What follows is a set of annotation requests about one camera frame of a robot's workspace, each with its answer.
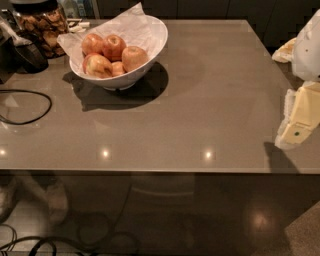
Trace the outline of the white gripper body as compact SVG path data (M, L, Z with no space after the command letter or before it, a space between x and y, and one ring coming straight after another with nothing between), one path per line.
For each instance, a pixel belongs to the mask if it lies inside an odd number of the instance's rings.
M293 74L304 81L320 81L320 9L299 32L293 47Z

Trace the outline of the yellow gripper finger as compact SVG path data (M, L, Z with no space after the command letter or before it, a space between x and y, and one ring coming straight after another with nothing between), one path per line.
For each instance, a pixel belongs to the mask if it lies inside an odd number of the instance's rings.
M272 54L272 59L279 63L291 62L295 42L295 38L290 39L288 42L286 42Z
M297 90L289 89L284 102L284 119L275 146L288 150L303 144L320 124L320 83L305 81Z

